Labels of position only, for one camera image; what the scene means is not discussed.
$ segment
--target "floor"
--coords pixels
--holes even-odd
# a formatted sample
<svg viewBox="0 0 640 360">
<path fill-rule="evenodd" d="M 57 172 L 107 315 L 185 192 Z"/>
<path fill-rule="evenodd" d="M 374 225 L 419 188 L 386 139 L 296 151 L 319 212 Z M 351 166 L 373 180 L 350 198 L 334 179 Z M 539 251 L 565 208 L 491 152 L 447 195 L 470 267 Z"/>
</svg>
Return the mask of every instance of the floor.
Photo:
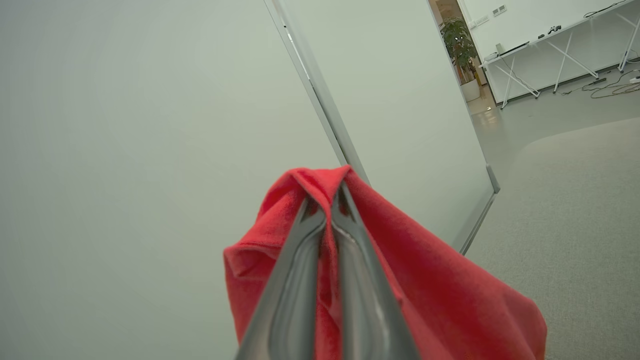
<svg viewBox="0 0 640 360">
<path fill-rule="evenodd" d="M 469 113 L 471 113 L 471 115 L 494 109 L 495 102 L 493 101 L 493 96 L 491 96 L 489 86 L 482 86 L 480 88 L 480 97 L 476 100 L 469 101 L 467 106 L 469 107 Z"/>
<path fill-rule="evenodd" d="M 638 154 L 640 118 L 526 145 L 466 253 L 535 301 L 545 359 L 639 358 Z"/>
<path fill-rule="evenodd" d="M 629 64 L 625 71 L 632 69 L 640 69 L 640 64 Z M 628 74 L 621 83 L 628 83 L 626 79 L 637 75 L 640 73 Z M 613 70 L 601 73 L 600 76 L 607 78 L 605 83 L 598 84 L 602 87 L 616 82 L 620 73 Z M 488 102 L 491 101 L 491 97 L 487 99 L 481 96 L 480 99 L 468 103 L 484 156 L 492 166 L 499 183 L 507 179 L 513 160 L 529 143 L 567 131 L 640 115 L 640 91 L 604 99 L 591 99 L 591 92 L 580 90 L 569 95 L 561 95 L 562 92 L 580 88 L 592 81 L 593 78 L 574 81 L 561 86 L 556 94 L 551 90 L 542 92 L 537 100 L 534 97 L 525 97 L 511 101 L 504 110 L 492 106 L 491 102 Z M 484 86 L 483 92 L 487 90 L 488 87 Z M 474 113 L 474 110 L 483 106 L 484 111 Z"/>
</svg>

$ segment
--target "game controller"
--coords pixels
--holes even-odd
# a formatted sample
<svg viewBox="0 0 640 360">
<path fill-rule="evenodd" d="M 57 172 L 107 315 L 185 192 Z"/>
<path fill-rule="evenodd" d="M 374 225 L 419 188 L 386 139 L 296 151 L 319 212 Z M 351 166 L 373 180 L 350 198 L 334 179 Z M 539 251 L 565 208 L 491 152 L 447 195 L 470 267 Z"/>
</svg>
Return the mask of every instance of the game controller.
<svg viewBox="0 0 640 360">
<path fill-rule="evenodd" d="M 560 30 L 560 29 L 562 29 L 562 25 L 552 26 L 552 27 L 549 29 L 549 33 L 548 33 L 547 35 L 550 35 L 550 34 L 551 34 L 551 33 L 553 33 L 554 31 L 558 31 L 558 30 Z"/>
</svg>

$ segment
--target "wall socket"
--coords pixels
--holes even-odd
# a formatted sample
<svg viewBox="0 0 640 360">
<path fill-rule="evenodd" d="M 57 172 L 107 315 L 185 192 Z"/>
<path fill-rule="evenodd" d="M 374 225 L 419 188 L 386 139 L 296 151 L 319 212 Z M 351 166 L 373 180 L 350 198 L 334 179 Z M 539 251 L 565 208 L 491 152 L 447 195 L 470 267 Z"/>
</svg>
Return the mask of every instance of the wall socket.
<svg viewBox="0 0 640 360">
<path fill-rule="evenodd" d="M 487 21 L 489 21 L 489 15 L 485 15 L 485 16 L 481 17 L 480 19 L 477 19 L 476 20 L 476 26 L 482 25 Z"/>
<path fill-rule="evenodd" d="M 495 9 L 495 10 L 493 11 L 493 16 L 494 16 L 494 17 L 496 17 L 496 16 L 498 16 L 498 15 L 502 14 L 502 13 L 503 13 L 503 12 L 505 12 L 505 11 L 507 11 L 507 7 L 506 7 L 506 6 L 504 6 L 504 5 L 500 5 L 500 7 L 499 7 L 499 8 L 497 8 L 497 9 Z"/>
<path fill-rule="evenodd" d="M 473 29 L 473 28 L 475 28 L 476 26 L 478 26 L 478 25 L 482 25 L 482 24 L 484 24 L 484 23 L 485 23 L 485 22 L 487 22 L 487 21 L 489 21 L 489 15 L 485 15 L 485 16 L 481 17 L 480 19 L 477 19 L 477 20 L 474 20 L 474 21 L 469 22 L 469 23 L 467 24 L 467 27 L 468 27 L 469 29 Z"/>
</svg>

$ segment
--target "gray carpet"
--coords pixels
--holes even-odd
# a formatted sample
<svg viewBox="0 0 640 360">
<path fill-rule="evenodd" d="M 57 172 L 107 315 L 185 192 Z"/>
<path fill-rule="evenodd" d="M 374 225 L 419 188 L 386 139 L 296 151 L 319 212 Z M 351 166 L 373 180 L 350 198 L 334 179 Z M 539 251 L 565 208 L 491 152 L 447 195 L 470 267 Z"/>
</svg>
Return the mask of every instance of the gray carpet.
<svg viewBox="0 0 640 360">
<path fill-rule="evenodd" d="M 640 359 L 640 118 L 528 145 L 467 257 L 532 298 L 547 358 Z"/>
</svg>

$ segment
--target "doorway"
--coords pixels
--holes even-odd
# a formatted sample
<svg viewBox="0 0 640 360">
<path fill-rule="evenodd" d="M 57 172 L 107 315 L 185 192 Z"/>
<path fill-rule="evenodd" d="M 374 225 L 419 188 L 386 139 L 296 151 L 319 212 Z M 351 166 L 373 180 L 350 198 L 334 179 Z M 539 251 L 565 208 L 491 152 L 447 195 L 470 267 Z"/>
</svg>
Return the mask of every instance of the doorway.
<svg viewBox="0 0 640 360">
<path fill-rule="evenodd" d="M 495 107 L 476 46 L 457 0 L 429 0 L 471 115 Z"/>
</svg>

